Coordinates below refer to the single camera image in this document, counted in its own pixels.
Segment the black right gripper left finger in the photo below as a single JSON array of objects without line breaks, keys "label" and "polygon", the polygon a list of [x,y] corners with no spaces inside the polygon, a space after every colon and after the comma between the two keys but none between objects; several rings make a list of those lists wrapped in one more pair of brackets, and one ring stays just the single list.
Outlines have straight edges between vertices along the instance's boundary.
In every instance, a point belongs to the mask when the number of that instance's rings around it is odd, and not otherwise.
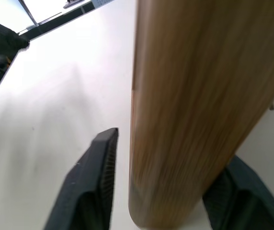
[{"label": "black right gripper left finger", "polygon": [[115,127],[92,140],[66,175],[44,230],[109,230],[117,142]]}]

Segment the black table edge rail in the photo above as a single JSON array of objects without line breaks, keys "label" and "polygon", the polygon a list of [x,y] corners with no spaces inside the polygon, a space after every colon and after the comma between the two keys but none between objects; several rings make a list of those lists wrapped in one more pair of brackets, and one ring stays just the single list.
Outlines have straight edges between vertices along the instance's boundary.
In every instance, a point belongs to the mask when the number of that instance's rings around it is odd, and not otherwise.
[{"label": "black table edge rail", "polygon": [[69,10],[63,14],[55,15],[47,20],[39,23],[38,26],[32,27],[30,30],[19,32],[19,36],[25,37],[28,40],[36,39],[50,31],[53,31],[95,9],[92,2],[85,3],[73,10]]}]

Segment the dark metal post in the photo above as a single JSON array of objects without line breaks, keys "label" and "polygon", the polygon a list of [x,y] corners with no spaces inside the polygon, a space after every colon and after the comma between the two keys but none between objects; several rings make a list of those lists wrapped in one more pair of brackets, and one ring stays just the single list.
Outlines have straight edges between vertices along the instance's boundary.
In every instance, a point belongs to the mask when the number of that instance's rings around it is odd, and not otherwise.
[{"label": "dark metal post", "polygon": [[23,7],[23,9],[25,10],[25,12],[27,13],[27,15],[29,16],[29,18],[31,19],[31,21],[34,23],[34,25],[38,26],[37,21],[34,19],[33,15],[31,14],[31,12],[28,9],[27,5],[25,4],[24,0],[18,0],[18,1],[21,4],[21,6]]}]

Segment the wooden cylinder block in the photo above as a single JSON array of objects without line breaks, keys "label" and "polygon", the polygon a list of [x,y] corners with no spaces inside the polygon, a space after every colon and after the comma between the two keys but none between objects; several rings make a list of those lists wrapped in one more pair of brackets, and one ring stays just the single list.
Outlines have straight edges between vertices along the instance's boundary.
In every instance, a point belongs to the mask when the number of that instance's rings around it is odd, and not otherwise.
[{"label": "wooden cylinder block", "polygon": [[274,0],[137,0],[129,213],[182,225],[274,102]]}]

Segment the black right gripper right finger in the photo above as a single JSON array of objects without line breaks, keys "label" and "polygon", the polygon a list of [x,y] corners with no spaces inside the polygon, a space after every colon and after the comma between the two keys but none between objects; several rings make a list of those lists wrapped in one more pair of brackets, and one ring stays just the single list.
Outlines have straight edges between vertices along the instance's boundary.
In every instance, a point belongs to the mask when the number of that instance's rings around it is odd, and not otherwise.
[{"label": "black right gripper right finger", "polygon": [[212,230],[274,230],[274,197],[235,156],[203,195]]}]

